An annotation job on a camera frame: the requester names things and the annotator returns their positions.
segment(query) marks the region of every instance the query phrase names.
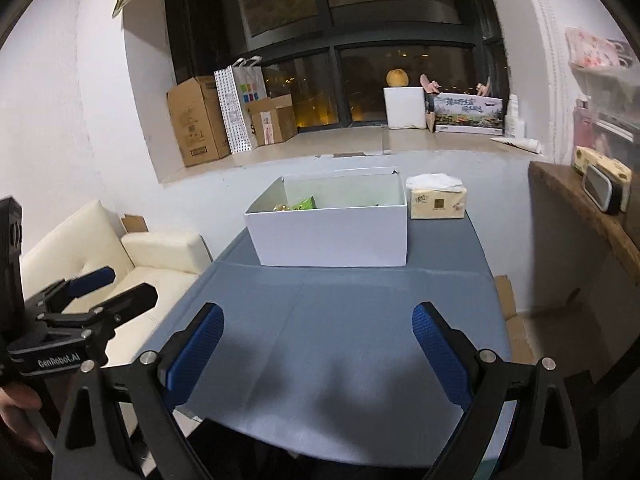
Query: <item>window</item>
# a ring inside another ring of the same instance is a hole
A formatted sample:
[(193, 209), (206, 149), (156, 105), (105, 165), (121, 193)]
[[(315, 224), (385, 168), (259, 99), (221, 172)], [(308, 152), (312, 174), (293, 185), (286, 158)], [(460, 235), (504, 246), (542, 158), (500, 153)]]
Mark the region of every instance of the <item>window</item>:
[(475, 92), (508, 72), (492, 0), (165, 0), (178, 82), (262, 57), (268, 94), (290, 93), (300, 128), (386, 122), (386, 73)]

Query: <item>dotted pattern on bag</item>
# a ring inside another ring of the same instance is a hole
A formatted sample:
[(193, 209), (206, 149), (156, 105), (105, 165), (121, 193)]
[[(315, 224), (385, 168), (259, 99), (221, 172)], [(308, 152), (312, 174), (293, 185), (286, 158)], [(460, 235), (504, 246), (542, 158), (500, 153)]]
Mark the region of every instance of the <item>dotted pattern on bag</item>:
[(214, 75), (220, 99), (220, 111), (222, 111), (222, 120), (225, 123), (226, 138), (229, 140), (231, 153), (250, 152), (252, 149), (251, 141), (242, 116), (233, 69), (228, 66), (223, 70), (216, 70)]

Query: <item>open white box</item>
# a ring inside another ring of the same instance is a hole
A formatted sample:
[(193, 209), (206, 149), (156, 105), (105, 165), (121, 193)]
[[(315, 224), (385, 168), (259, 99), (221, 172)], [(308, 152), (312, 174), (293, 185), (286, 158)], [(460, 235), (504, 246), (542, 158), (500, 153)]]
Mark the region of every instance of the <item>open white box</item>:
[[(273, 210), (310, 196), (317, 209)], [(264, 266), (406, 264), (406, 196), (395, 168), (280, 177), (251, 204), (244, 221)]]

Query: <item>pink bottle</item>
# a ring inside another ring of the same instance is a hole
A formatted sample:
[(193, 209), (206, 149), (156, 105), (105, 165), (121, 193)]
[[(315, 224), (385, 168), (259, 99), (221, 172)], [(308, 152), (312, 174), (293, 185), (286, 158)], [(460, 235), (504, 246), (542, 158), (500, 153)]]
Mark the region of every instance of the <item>pink bottle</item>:
[(588, 97), (580, 95), (575, 100), (574, 108), (574, 147), (594, 148), (595, 138), (591, 124)]

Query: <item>sofa backrest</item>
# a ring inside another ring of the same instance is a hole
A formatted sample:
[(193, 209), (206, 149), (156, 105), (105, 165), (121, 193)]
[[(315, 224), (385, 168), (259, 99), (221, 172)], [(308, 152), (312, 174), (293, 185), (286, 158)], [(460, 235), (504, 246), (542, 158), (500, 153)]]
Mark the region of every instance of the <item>sofa backrest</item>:
[(20, 273), (25, 299), (56, 280), (74, 278), (103, 266), (116, 273), (112, 285), (74, 300), (66, 312), (86, 312), (103, 301), (133, 264), (111, 227), (106, 211), (94, 200), (47, 234), (22, 257)]

